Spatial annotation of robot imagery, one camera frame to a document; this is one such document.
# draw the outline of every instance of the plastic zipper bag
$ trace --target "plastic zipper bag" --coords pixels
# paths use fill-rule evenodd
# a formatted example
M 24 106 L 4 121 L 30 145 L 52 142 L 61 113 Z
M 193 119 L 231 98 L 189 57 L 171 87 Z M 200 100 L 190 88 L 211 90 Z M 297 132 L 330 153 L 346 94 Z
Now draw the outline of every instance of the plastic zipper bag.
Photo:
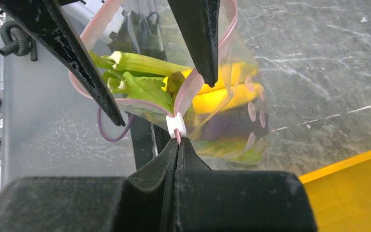
M 103 70 L 106 77 L 107 72 L 116 71 L 114 74 L 120 75 L 121 80 L 105 79 L 112 92 L 117 85 L 120 88 L 117 92 L 131 88 L 126 97 L 116 95 L 119 107 L 166 130 L 166 116 L 174 117 L 180 113 L 187 131 L 182 136 L 190 138 L 198 155 L 246 165 L 258 163 L 268 145 L 270 119 L 258 65 L 236 29 L 236 1 L 221 1 L 219 76 L 214 88 L 204 84 L 193 68 L 167 3 L 157 2 L 158 12 L 141 14 L 125 12 L 121 3 L 106 1 L 93 17 L 81 36 L 86 48 L 91 50 L 100 41 L 107 43 L 111 52 L 119 49 L 113 53 L 118 59 L 113 60 L 122 60 L 126 51 L 147 56 L 151 50 L 165 49 L 167 61 L 172 66 L 152 60 L 145 64 L 146 67 L 138 67 L 142 64 L 140 61 L 131 67 L 144 69 L 145 73 L 119 70 L 116 65 L 114 69 Z M 146 3 L 138 1 L 137 4 L 142 8 Z M 93 55 L 110 59 L 110 54 Z M 90 98 L 71 73 L 70 77 L 73 86 Z

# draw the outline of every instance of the yellow banana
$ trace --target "yellow banana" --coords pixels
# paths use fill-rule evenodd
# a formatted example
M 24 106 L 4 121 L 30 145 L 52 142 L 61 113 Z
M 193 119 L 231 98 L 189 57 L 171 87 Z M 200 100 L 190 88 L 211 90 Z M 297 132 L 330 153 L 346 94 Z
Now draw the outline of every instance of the yellow banana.
M 187 78 L 191 71 L 192 70 L 187 70 L 181 73 Z M 239 84 L 234 97 L 220 111 L 225 111 L 252 101 L 258 96 L 260 88 L 263 88 L 261 84 L 253 83 L 254 91 L 250 92 L 245 84 L 243 84 L 247 75 L 255 76 L 258 74 L 257 65 L 247 64 L 245 62 L 235 62 L 232 63 L 232 65 L 222 65 L 218 68 L 218 82 L 215 84 L 214 88 L 204 84 L 193 99 L 193 106 L 196 114 L 209 114 L 213 112 L 225 98 L 228 98 L 228 92 L 225 88 L 222 73 L 227 76 L 231 74 L 231 82 L 227 83 L 227 86 L 234 86 L 236 83 Z M 167 91 L 167 79 L 168 77 L 165 77 L 163 80 L 166 84 L 166 86 L 162 87 L 164 91 Z
M 250 92 L 245 84 L 239 84 L 234 97 L 220 111 L 232 109 L 255 99 L 258 96 L 259 89 L 262 88 L 262 85 L 258 83 L 253 83 L 253 85 L 255 90 Z M 198 115 L 209 114 L 213 112 L 225 98 L 228 98 L 228 93 L 225 88 L 196 95 L 193 99 L 194 111 Z
M 257 75 L 259 71 L 257 65 L 247 64 L 245 62 L 235 62 L 235 63 L 232 63 L 232 65 L 222 65 L 218 68 L 218 81 L 215 84 L 214 88 L 211 88 L 207 84 L 204 84 L 202 88 L 200 89 L 200 91 L 198 92 L 198 94 L 208 93 L 214 90 L 225 88 L 222 73 L 226 73 L 226 75 L 228 76 L 230 73 L 230 69 L 231 69 L 231 82 L 229 84 L 227 83 L 227 85 L 230 85 L 230 86 L 233 86 L 235 83 L 243 83 L 245 80 L 245 76 L 247 75 L 255 76 Z M 190 75 L 191 71 L 192 70 L 187 70 L 187 71 L 182 71 L 181 73 L 183 74 L 185 78 L 187 78 L 188 75 Z M 166 86 L 167 86 L 167 79 L 168 79 L 168 76 L 166 76 L 163 80 Z

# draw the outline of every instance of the black foam pad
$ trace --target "black foam pad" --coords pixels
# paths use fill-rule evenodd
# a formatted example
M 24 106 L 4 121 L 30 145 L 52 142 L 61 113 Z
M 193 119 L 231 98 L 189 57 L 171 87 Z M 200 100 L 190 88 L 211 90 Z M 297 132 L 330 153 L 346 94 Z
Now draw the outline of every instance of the black foam pad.
M 174 185 L 178 231 L 317 231 L 305 189 L 291 173 L 181 170 Z
M 124 177 L 26 177 L 0 194 L 0 232 L 114 231 Z

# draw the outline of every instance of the yellow bin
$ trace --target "yellow bin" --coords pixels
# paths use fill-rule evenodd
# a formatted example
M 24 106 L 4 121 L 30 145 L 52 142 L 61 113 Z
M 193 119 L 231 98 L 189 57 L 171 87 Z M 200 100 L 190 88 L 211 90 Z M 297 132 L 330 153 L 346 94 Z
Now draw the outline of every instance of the yellow bin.
M 371 232 L 371 151 L 300 177 L 320 232 Z

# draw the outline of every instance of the purple cable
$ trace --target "purple cable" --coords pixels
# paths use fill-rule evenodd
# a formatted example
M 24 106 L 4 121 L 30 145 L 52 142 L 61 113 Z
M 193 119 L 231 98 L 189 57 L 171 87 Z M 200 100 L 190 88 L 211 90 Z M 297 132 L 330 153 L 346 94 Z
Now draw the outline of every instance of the purple cable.
M 100 135 L 103 137 L 103 139 L 105 139 L 108 142 L 112 142 L 112 143 L 121 140 L 127 134 L 128 130 L 130 129 L 131 123 L 133 122 L 133 114 L 130 114 L 126 128 L 124 128 L 124 131 L 121 133 L 121 135 L 119 135 L 117 138 L 110 138 L 103 131 L 103 127 L 101 125 L 100 114 L 101 114 L 101 108 L 99 107 L 97 110 L 97 127 L 99 128 Z

